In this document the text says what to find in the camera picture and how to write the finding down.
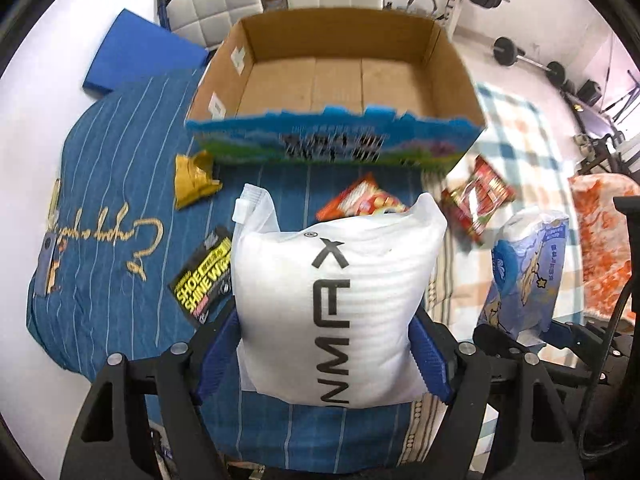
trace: metal screw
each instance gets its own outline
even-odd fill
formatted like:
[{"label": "metal screw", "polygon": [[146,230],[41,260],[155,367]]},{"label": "metal screw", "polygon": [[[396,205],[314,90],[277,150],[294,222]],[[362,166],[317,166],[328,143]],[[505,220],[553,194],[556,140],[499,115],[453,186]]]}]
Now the metal screw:
[{"label": "metal screw", "polygon": [[115,354],[111,354],[109,357],[107,357],[107,362],[111,366],[119,365],[122,362],[122,354],[119,354],[117,352]]},{"label": "metal screw", "polygon": [[171,345],[171,353],[173,355],[182,355],[189,349],[187,343],[180,341]]},{"label": "metal screw", "polygon": [[531,352],[524,354],[524,360],[531,366],[535,366],[540,362],[540,358]]},{"label": "metal screw", "polygon": [[464,355],[473,355],[476,353],[476,346],[469,341],[464,341],[458,345],[458,350]]}]

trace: blue tissue package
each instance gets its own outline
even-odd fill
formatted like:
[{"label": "blue tissue package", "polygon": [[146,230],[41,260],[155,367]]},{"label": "blue tissue package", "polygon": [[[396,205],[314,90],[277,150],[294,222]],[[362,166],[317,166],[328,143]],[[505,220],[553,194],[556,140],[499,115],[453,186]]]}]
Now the blue tissue package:
[{"label": "blue tissue package", "polygon": [[494,279],[478,324],[488,323],[517,339],[546,332],[562,278],[569,218],[529,208],[502,227],[491,251]]}]

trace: plastic bag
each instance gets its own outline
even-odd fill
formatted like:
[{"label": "plastic bag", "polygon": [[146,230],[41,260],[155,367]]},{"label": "plastic bag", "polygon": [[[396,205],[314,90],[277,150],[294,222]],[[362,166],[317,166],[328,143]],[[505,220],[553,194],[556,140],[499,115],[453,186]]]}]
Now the plastic bag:
[{"label": "plastic bag", "polygon": [[246,184],[233,220],[243,390],[348,408],[410,402],[427,391],[408,325],[447,225],[429,194],[404,213],[283,233],[269,193]]},{"label": "plastic bag", "polygon": [[488,323],[514,339],[546,332],[562,278],[569,217],[529,208],[500,229],[491,250],[492,281],[478,324]]},{"label": "plastic bag", "polygon": [[478,155],[469,179],[462,186],[442,191],[442,206],[473,241],[482,244],[482,233],[495,211],[515,198],[513,188]]}]

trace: orange patterned cloth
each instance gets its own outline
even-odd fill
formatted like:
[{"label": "orange patterned cloth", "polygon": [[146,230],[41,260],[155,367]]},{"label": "orange patterned cloth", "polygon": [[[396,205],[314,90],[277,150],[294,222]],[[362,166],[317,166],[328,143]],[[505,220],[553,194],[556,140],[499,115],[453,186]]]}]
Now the orange patterned cloth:
[{"label": "orange patterned cloth", "polygon": [[[613,197],[640,194],[629,177],[614,173],[569,179],[578,215],[584,279],[584,313],[609,319],[618,295],[631,276],[631,252],[626,218],[616,211]],[[635,322],[627,302],[623,318]]]}]

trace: white tag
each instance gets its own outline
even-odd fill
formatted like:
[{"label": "white tag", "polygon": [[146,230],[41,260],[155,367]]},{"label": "white tag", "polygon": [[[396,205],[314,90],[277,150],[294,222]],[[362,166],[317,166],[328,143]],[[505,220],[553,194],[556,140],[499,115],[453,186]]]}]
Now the white tag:
[{"label": "white tag", "polygon": [[238,75],[241,75],[242,70],[244,70],[244,47],[240,50],[235,47],[234,51],[231,53],[231,62],[236,67],[236,70],[238,70]]},{"label": "white tag", "polygon": [[218,99],[218,96],[215,92],[211,95],[211,100],[209,101],[209,112],[211,112],[212,119],[224,119],[226,114],[225,105],[222,104],[222,101]]},{"label": "white tag", "polygon": [[244,198],[236,198],[236,207],[234,208],[234,215],[231,217],[231,220],[237,224],[244,224],[246,218],[249,216],[250,207],[251,204]]}]

